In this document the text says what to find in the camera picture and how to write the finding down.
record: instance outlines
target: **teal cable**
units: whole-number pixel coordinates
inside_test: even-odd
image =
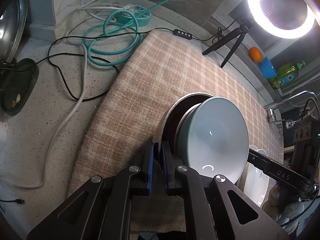
[[[134,32],[139,32],[139,25],[138,25],[137,18],[139,18],[141,15],[145,14],[146,12],[149,12],[152,9],[154,9],[154,8],[160,6],[168,1],[169,0],[164,0],[160,3],[157,3],[156,5],[152,6],[151,8],[146,9],[145,11],[141,12],[137,16],[134,16],[130,11],[127,11],[127,10],[123,10],[123,9],[116,10],[106,18],[106,20],[104,21],[103,24],[98,24],[98,25],[95,25],[95,26],[91,27],[90,29],[88,29],[85,32],[84,36],[88,37],[89,33],[92,30],[94,30],[98,27],[101,27],[101,26],[102,26],[103,34],[101,34],[99,36],[108,36],[108,35],[117,34],[119,31],[124,30],[126,28],[129,28],[129,29],[133,30]],[[132,20],[130,20],[126,24],[108,22],[113,15],[115,15],[116,13],[121,13],[121,12],[125,12],[125,13],[129,14],[130,17],[132,18]],[[119,27],[111,29],[111,30],[106,30],[108,25],[117,25]],[[143,40],[143,36],[141,34],[137,33],[129,46],[127,46],[124,49],[118,50],[118,51],[102,51],[102,50],[94,49],[92,46],[97,41],[97,39],[93,40],[91,43],[88,43],[87,40],[84,39],[84,45],[87,47],[87,50],[88,50],[88,59],[94,64],[93,67],[98,68],[98,69],[109,69],[108,67],[110,67],[110,66],[117,65],[117,64],[120,64],[120,63],[126,61],[132,55],[135,48],[142,42],[142,40]],[[100,55],[119,55],[119,54],[122,54],[122,53],[129,51],[130,49],[132,49],[132,51],[128,55],[126,55],[125,57],[123,57],[120,60],[117,60],[117,61],[111,62],[111,63],[103,63],[103,62],[96,61],[91,56],[91,52],[94,52],[94,53],[97,53]]]
[[[134,32],[138,32],[139,31],[139,25],[138,25],[138,22],[137,22],[137,18],[130,12],[130,11],[127,11],[127,10],[117,10],[117,11],[114,11],[112,12],[108,17],[107,19],[105,20],[105,22],[103,24],[98,24],[98,25],[95,25],[93,27],[91,27],[89,30],[86,31],[86,33],[84,34],[85,37],[88,36],[88,34],[95,28],[98,28],[98,27],[101,27],[103,26],[103,33],[99,36],[108,36],[108,35],[113,35],[113,34],[117,34],[119,31],[123,30],[124,29],[124,25],[123,24],[120,24],[120,23],[109,23],[109,19],[116,13],[120,13],[120,12],[126,12],[128,13],[131,17],[132,17],[132,20],[134,22],[134,25],[135,25],[135,28],[132,28],[132,27],[129,27],[127,26],[126,28],[129,28],[131,30],[133,30]],[[106,30],[106,27],[107,25],[118,25],[120,27],[117,27],[115,29],[112,29],[112,30]],[[87,47],[88,49],[88,59],[94,63],[95,65],[97,66],[94,66],[98,69],[106,69],[105,67],[109,67],[109,66],[113,66],[113,65],[117,65],[117,64],[120,64],[124,61],[126,61],[130,56],[131,54],[134,52],[134,50],[132,50],[127,56],[123,57],[122,59],[116,61],[116,62],[111,62],[111,63],[103,63],[103,62],[99,62],[99,61],[96,61],[94,60],[92,57],[91,57],[91,51],[92,52],[95,52],[97,54],[100,54],[100,55],[118,55],[118,54],[122,54],[122,53],[125,53],[127,52],[128,50],[130,50],[132,47],[135,46],[136,44],[136,41],[138,40],[138,38],[140,38],[139,42],[137,44],[140,44],[143,37],[141,34],[136,34],[133,41],[131,42],[131,44],[129,46],[127,46],[125,49],[122,49],[122,50],[118,50],[118,51],[102,51],[102,50],[97,50],[97,49],[94,49],[92,48],[93,44],[97,41],[97,39],[94,39],[90,44],[88,44],[88,42],[86,41],[86,39],[84,39],[84,45]]]

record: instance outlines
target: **white plate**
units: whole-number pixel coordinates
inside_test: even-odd
[[[254,145],[249,146],[250,149],[255,150],[263,155],[267,155],[265,150],[258,149]],[[261,206],[268,190],[269,184],[269,176],[263,174],[262,170],[259,170],[251,163],[248,163],[247,176],[243,178],[241,176],[239,188],[241,189],[241,185],[244,181],[244,188],[241,189],[244,194],[246,194],[254,203],[258,206]]]

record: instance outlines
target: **metal screw head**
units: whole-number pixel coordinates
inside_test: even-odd
[[[178,171],[181,171],[181,172],[185,172],[185,171],[187,171],[188,170],[188,168],[187,168],[187,166],[184,166],[184,165],[180,165],[180,166],[178,166]]]
[[[225,182],[226,181],[226,177],[223,175],[217,175],[216,176],[216,181],[217,182]]]
[[[100,176],[93,176],[91,178],[91,182],[93,182],[93,183],[98,183],[100,181],[101,181],[101,177]]]
[[[129,167],[129,171],[131,171],[131,172],[139,171],[139,167],[135,166],[135,165],[132,165],[132,166]]]

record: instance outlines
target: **orange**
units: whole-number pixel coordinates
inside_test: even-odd
[[[252,47],[249,49],[249,56],[254,62],[259,63],[263,60],[261,51],[256,47]]]

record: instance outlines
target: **white dish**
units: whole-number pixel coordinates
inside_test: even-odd
[[[254,145],[250,145],[249,148],[267,156],[265,150],[258,149]],[[263,174],[262,170],[251,163],[247,163],[246,168],[241,176],[239,189],[260,207],[267,194],[269,176]]]
[[[235,183],[249,152],[248,129],[240,110],[226,98],[207,99],[183,121],[177,152],[182,163],[200,175],[222,174]]]

